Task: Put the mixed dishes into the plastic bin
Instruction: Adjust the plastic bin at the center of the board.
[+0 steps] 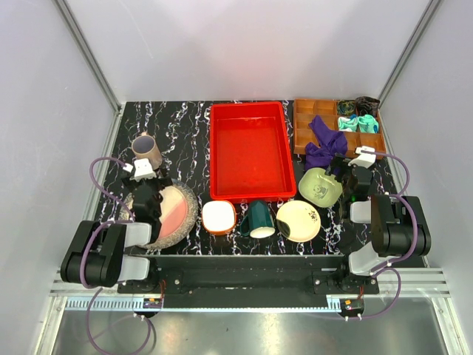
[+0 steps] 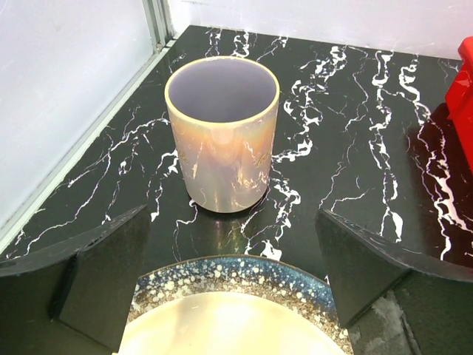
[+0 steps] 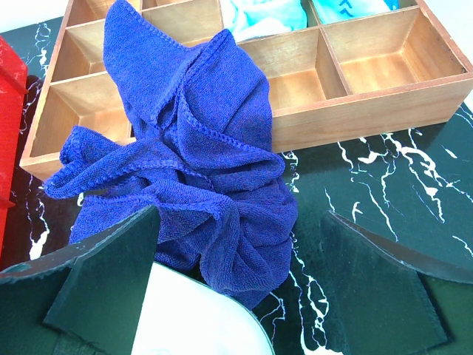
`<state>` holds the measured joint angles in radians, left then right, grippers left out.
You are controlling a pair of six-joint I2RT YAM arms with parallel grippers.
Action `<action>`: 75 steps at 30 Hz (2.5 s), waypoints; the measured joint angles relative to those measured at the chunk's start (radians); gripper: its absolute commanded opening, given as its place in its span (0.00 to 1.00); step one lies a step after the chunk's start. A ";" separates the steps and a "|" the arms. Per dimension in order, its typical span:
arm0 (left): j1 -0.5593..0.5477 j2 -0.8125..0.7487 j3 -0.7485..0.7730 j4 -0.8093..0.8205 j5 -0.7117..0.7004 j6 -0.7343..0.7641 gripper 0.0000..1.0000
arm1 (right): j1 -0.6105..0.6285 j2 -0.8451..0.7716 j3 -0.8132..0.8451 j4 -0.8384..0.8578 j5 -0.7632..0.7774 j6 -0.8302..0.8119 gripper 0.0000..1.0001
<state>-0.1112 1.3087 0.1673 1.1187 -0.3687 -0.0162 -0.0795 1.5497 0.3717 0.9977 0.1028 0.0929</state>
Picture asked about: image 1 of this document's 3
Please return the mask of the speckled grey large plate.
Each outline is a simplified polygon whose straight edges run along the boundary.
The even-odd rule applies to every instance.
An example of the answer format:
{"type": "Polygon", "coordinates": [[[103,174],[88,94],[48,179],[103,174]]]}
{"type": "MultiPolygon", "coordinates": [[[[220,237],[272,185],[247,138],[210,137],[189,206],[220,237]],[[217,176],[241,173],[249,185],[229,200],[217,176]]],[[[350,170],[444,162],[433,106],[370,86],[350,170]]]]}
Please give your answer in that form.
{"type": "Polygon", "coordinates": [[[192,190],[170,177],[138,182],[130,189],[125,204],[136,222],[126,230],[125,247],[150,251],[167,249],[186,238],[199,211],[192,190]]]}

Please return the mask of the pink cream round plate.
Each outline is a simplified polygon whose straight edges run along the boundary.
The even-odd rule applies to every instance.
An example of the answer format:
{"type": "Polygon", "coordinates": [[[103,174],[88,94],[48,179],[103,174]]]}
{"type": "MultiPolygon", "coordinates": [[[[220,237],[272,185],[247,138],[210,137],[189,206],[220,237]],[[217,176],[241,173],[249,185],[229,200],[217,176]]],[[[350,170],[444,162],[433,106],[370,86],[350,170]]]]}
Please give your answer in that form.
{"type": "Polygon", "coordinates": [[[184,224],[188,206],[183,193],[175,186],[168,186],[160,192],[163,201],[160,204],[161,216],[158,240],[164,240],[184,224]]]}

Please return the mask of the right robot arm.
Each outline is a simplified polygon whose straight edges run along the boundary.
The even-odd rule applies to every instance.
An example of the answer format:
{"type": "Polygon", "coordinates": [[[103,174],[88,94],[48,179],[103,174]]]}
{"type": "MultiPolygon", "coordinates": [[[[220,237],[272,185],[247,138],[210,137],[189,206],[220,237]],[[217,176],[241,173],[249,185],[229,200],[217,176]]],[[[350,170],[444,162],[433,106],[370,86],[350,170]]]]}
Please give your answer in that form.
{"type": "Polygon", "coordinates": [[[352,293],[362,284],[362,277],[376,276],[383,270],[409,259],[426,256],[432,246],[432,238],[418,197],[405,196],[410,182],[406,164],[398,157],[370,152],[362,148],[355,159],[337,153],[325,171],[335,175],[342,184],[339,202],[342,220],[354,224],[368,224],[371,241],[347,257],[347,268],[339,271],[336,278],[338,289],[352,293]],[[404,168],[406,183],[397,194],[370,194],[372,172],[361,157],[367,155],[396,160],[404,168]]]}

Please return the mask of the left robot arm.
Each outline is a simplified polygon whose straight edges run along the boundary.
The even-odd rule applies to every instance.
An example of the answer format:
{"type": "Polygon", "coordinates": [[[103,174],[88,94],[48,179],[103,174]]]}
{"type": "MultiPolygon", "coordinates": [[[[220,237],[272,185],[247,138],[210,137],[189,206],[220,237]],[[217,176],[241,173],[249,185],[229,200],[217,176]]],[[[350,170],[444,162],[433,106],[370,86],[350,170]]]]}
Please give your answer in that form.
{"type": "Polygon", "coordinates": [[[85,288],[111,287],[118,280],[126,248],[126,233],[133,226],[150,228],[145,243],[158,239],[162,229],[163,190],[173,185],[167,169],[159,168],[151,178],[136,180],[131,172],[121,176],[122,184],[132,196],[129,210],[134,220],[79,223],[60,268],[65,283],[85,288]]]}

